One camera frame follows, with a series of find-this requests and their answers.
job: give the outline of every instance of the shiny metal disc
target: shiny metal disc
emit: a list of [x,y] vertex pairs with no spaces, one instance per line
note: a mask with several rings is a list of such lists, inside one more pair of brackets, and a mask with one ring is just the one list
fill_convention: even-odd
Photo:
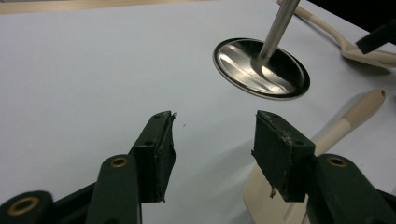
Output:
[[271,58],[259,57],[262,46],[260,40],[229,39],[215,48],[213,60],[224,77],[251,94],[287,100],[306,93],[310,80],[303,65],[280,48]]

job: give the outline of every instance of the beige utensil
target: beige utensil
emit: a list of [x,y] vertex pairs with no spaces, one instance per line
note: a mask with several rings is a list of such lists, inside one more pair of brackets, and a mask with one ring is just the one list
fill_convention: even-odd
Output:
[[[315,154],[320,155],[329,150],[344,136],[356,129],[360,124],[370,118],[385,101],[383,90],[372,90],[364,94],[359,101],[337,120],[326,133],[314,140]],[[270,198],[271,186],[265,179],[262,170],[254,165],[244,188],[244,202],[256,224],[302,224],[309,223],[304,220],[306,202],[285,203],[277,193]]]
[[351,60],[368,63],[377,67],[392,68],[396,67],[396,54],[380,49],[373,50],[370,53],[363,54],[361,50],[354,44],[347,41],[340,33],[332,28],[328,23],[323,21],[321,18],[313,15],[302,7],[297,7],[294,11],[297,16],[311,21],[316,26],[320,27],[331,35],[338,43],[341,48],[341,54]]

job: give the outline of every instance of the metal rod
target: metal rod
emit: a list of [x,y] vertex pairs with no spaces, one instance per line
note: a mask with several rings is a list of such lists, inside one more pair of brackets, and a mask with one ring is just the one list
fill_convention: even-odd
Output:
[[280,5],[274,23],[262,46],[262,51],[260,52],[262,58],[270,58],[275,52],[299,2],[300,0],[284,0],[283,4]]

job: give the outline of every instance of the wooden edge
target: wooden edge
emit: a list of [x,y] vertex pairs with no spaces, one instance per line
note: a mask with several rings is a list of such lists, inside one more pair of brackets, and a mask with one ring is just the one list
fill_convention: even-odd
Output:
[[70,11],[103,7],[129,7],[152,4],[201,2],[210,0],[78,0],[42,2],[0,3],[0,14],[16,14],[48,11]]

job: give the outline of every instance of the white tabletop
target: white tabletop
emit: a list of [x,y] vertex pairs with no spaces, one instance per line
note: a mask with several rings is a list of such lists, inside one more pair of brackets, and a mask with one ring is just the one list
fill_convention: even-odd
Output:
[[[367,34],[300,6],[351,42]],[[312,138],[377,88],[387,93],[380,110],[330,152],[396,195],[395,69],[342,58],[331,37],[293,17],[279,46],[308,71],[305,95],[263,99],[217,71],[216,45],[264,40],[278,9],[272,0],[219,0],[0,15],[0,203],[36,189],[59,200],[91,184],[102,161],[127,153],[152,115],[171,110],[177,161],[166,203],[144,203],[144,223],[251,223],[242,190],[257,110]]]

